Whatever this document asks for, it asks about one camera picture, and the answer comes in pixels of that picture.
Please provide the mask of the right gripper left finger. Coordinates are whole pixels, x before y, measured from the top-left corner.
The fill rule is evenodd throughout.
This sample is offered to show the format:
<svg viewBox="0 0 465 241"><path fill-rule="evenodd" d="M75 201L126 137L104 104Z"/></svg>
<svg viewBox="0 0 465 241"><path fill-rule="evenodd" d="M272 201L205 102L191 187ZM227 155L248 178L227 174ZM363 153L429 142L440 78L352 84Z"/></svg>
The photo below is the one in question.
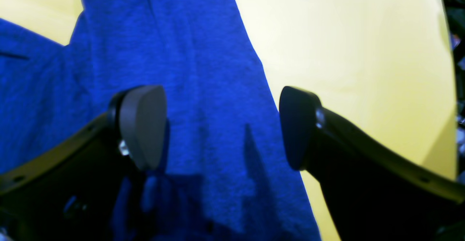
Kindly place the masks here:
<svg viewBox="0 0 465 241"><path fill-rule="evenodd" d="M166 122L163 86L125 90L75 135L1 174L1 240L105 240L123 179L160 164Z"/></svg>

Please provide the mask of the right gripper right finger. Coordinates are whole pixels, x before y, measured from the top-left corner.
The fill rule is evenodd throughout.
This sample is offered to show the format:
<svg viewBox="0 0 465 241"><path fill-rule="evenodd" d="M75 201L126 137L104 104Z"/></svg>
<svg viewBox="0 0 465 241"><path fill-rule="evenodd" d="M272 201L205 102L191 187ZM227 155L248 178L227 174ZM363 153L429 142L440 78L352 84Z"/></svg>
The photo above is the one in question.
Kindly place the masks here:
<svg viewBox="0 0 465 241"><path fill-rule="evenodd" d="M321 187L342 241L463 241L464 186L383 146L319 97L280 94L286 158Z"/></svg>

